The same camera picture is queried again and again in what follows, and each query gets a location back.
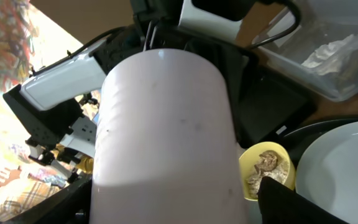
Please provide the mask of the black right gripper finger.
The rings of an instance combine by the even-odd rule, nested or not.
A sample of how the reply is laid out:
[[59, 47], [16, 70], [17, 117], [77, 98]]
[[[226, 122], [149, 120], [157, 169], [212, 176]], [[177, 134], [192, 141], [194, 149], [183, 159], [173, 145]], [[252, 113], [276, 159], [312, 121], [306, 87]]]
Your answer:
[[347, 224], [270, 177], [258, 192], [263, 224]]

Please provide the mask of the yellow bowl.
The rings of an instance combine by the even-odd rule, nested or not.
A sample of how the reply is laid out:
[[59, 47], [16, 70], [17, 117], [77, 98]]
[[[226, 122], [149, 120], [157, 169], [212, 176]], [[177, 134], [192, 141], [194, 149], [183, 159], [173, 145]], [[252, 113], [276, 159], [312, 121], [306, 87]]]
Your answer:
[[288, 173], [288, 177], [282, 185], [288, 187], [291, 190], [295, 189], [296, 169], [290, 159], [287, 150], [283, 146], [275, 142], [261, 142], [248, 148], [239, 158], [241, 178], [243, 181], [244, 198], [250, 201], [258, 201], [258, 198], [253, 199], [249, 195], [248, 186], [245, 181], [246, 178], [248, 178], [248, 176], [253, 172], [254, 164], [256, 164], [256, 162], [258, 161], [259, 155], [264, 151], [275, 151], [282, 159], [289, 163], [290, 170]]

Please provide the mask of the pink cup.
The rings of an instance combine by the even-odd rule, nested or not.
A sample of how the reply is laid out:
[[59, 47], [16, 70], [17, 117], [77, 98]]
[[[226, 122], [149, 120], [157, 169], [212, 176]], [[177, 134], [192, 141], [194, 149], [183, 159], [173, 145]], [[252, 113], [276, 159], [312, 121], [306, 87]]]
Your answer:
[[91, 223], [246, 223], [221, 72], [199, 55], [148, 50], [101, 89]]

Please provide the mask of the white tissue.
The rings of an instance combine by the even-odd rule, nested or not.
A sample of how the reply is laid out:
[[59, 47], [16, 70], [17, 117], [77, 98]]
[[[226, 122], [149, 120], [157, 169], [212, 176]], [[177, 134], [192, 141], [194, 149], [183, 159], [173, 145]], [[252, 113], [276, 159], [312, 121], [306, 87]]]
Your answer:
[[345, 61], [344, 54], [358, 50], [358, 41], [350, 50], [345, 50], [346, 46], [353, 43], [354, 39], [355, 35], [351, 34], [342, 40], [321, 45], [301, 65], [320, 76], [337, 73]]

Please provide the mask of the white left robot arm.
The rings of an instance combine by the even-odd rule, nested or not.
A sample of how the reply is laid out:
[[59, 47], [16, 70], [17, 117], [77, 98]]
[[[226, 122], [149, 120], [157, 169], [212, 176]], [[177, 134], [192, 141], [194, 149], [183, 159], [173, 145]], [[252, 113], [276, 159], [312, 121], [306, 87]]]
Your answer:
[[96, 185], [237, 182], [240, 24], [185, 1], [172, 35], [187, 43], [129, 47], [103, 62], [96, 52], [108, 42], [99, 40], [4, 100], [33, 147], [62, 144], [92, 157]]

